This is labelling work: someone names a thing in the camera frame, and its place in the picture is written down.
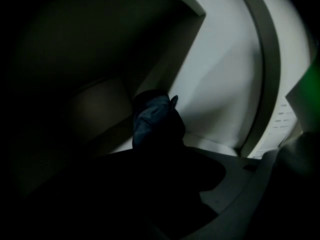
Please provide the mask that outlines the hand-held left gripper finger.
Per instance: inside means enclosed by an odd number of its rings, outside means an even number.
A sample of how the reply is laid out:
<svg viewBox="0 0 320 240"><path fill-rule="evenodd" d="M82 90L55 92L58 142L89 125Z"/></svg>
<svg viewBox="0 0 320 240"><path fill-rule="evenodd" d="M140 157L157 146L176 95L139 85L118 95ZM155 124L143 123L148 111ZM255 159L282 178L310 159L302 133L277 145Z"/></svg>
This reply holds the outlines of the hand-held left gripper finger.
<svg viewBox="0 0 320 240"><path fill-rule="evenodd" d="M197 148L226 176L202 200L217 217L185 240L320 240L320 133L303 133L262 159Z"/></svg>

